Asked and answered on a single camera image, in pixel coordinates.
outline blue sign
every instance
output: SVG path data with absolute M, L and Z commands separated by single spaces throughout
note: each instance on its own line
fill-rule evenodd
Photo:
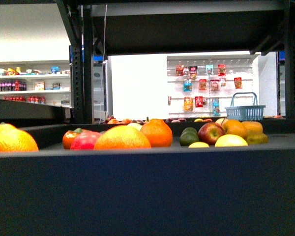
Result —
M 284 51 L 279 52 L 279 60 L 280 61 L 285 60 L 285 52 Z

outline yellow fruit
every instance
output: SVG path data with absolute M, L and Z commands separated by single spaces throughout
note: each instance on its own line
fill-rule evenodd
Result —
M 225 130 L 225 134 L 235 134 L 243 139 L 248 136 L 247 128 L 238 120 L 229 119 L 227 122 L 223 123 L 222 127 Z
M 253 131 L 257 134 L 262 134 L 263 127 L 260 122 L 257 121 L 243 121 L 242 124 L 248 129 L 248 131 Z
M 210 146 L 204 142 L 195 142 L 189 145 L 189 148 L 208 148 L 208 147 Z
M 248 146 L 247 142 L 235 134 L 226 134 L 221 136 L 215 143 L 215 147 L 238 147 Z

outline lime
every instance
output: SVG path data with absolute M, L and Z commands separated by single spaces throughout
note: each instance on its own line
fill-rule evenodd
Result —
M 198 134 L 195 134 L 192 131 L 186 131 L 180 136 L 180 146 L 189 146 L 195 142 L 199 141 Z
M 194 132 L 196 135 L 198 135 L 198 131 L 192 127 L 185 128 L 181 134 L 183 134 L 184 132 L 187 132 L 187 131 Z

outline black metal post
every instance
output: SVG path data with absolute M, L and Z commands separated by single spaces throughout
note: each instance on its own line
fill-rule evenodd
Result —
M 94 123 L 93 99 L 93 23 L 91 6 L 83 6 L 83 46 L 84 46 L 84 118 L 85 123 Z
M 285 111 L 295 118 L 295 2 L 284 1 Z
M 83 67 L 81 47 L 72 47 L 72 74 L 71 87 L 73 94 L 73 116 L 76 124 L 85 123 L 84 118 L 84 95 L 83 95 Z

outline apple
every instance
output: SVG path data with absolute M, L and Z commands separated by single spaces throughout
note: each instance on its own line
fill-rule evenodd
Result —
M 93 150 L 97 139 L 101 135 L 101 133 L 94 131 L 84 131 L 74 139 L 70 150 Z
M 178 119 L 180 122 L 187 122 L 187 120 L 185 118 L 179 118 Z
M 165 120 L 166 123 L 171 123 L 174 119 L 173 118 L 168 118 Z
M 228 119 L 226 117 L 225 118 L 219 118 L 219 119 L 216 120 L 215 123 L 223 125 L 223 123 L 225 123 L 226 121 L 228 121 Z
M 209 122 L 203 125 L 199 132 L 199 140 L 209 145 L 214 145 L 219 137 L 223 136 L 225 131 L 220 124 Z

